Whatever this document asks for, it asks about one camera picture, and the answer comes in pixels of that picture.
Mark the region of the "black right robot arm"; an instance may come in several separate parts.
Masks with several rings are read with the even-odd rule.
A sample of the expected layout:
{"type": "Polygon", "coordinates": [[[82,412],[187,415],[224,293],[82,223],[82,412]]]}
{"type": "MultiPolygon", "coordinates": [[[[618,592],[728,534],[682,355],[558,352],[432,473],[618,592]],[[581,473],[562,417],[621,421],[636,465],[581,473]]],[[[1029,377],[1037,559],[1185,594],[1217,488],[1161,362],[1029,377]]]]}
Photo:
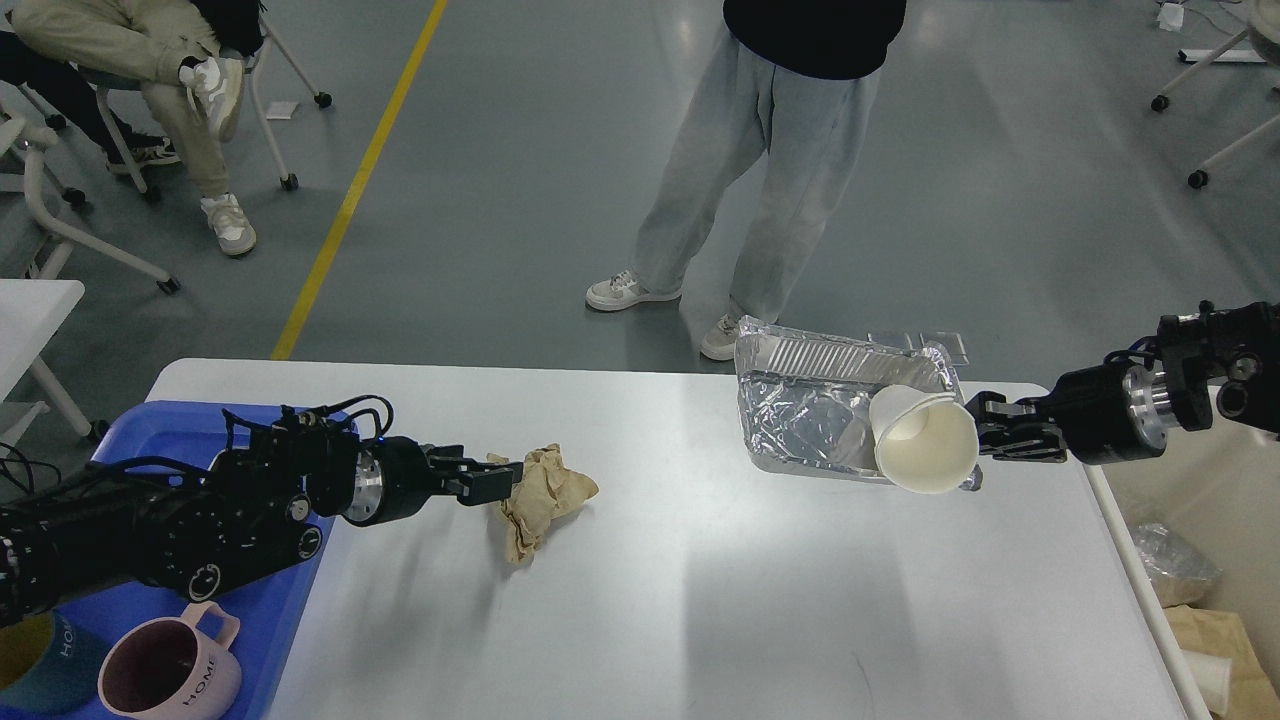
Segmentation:
{"type": "Polygon", "coordinates": [[[1164,455],[1167,432],[1207,430],[1215,418],[1279,432],[1277,305],[1165,315],[1153,334],[1061,375],[1043,396],[983,391],[965,409],[979,452],[1004,461],[1091,465],[1164,455]]]}

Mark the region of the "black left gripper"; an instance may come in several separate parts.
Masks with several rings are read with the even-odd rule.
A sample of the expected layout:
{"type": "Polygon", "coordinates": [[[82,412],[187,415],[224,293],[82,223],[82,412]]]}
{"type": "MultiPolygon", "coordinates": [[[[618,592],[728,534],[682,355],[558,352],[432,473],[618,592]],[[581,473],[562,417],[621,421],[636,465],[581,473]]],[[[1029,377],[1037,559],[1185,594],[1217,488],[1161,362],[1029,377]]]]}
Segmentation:
{"type": "Polygon", "coordinates": [[[524,479],[522,462],[481,462],[461,445],[425,447],[397,436],[360,445],[353,495],[340,516],[372,527],[413,516],[430,497],[474,507],[508,500],[524,479]]]}

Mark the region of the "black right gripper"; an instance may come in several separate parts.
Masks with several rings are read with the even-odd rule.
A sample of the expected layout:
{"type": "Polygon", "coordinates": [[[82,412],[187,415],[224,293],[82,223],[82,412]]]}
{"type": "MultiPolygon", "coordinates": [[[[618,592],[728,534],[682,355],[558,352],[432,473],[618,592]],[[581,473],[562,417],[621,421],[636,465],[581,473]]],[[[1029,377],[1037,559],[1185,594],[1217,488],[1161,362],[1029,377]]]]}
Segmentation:
{"type": "Polygon", "coordinates": [[[979,452],[997,461],[1105,465],[1160,457],[1171,405],[1165,374],[1134,363],[1106,363],[1062,375],[1044,397],[1010,401],[980,391],[965,402],[979,432],[979,452]],[[1046,428],[1052,430],[1020,430],[1046,428]]]}

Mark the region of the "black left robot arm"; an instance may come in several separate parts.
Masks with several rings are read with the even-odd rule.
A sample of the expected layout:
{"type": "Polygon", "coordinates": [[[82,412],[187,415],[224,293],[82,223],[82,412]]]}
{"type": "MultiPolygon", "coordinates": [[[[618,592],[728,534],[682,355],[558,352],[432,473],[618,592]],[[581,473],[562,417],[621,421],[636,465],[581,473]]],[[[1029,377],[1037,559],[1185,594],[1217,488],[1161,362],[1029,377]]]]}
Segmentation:
{"type": "Polygon", "coordinates": [[[285,405],[273,421],[223,409],[225,443],[207,468],[161,456],[96,462],[5,505],[3,625],[127,582],[215,600],[317,555],[317,518],[375,527],[436,496],[497,503],[521,482],[520,462],[390,436],[392,405],[372,401],[285,405]]]}

